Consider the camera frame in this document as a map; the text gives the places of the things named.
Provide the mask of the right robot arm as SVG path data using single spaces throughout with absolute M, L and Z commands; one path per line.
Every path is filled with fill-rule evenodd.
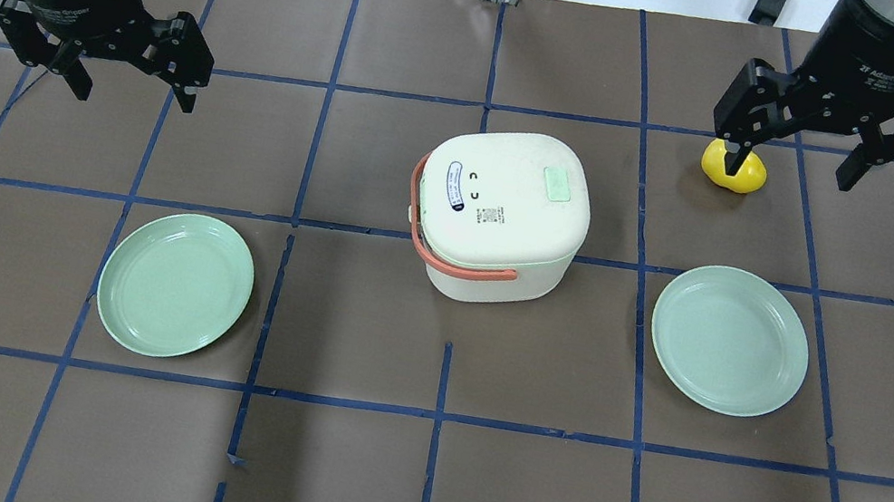
M 894 161 L 894 0 L 837 1 L 798 68 L 746 62 L 712 113 L 728 176 L 761 143 L 809 130 L 859 138 L 835 176 L 854 188 Z

